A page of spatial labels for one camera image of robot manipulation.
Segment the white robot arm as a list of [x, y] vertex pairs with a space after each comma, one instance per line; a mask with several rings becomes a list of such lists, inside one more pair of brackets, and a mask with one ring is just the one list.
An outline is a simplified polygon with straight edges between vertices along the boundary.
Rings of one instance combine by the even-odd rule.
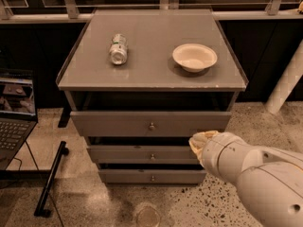
[[206, 172], [236, 187], [263, 227], [303, 227], [302, 153], [252, 146], [231, 132], [197, 132], [188, 143]]

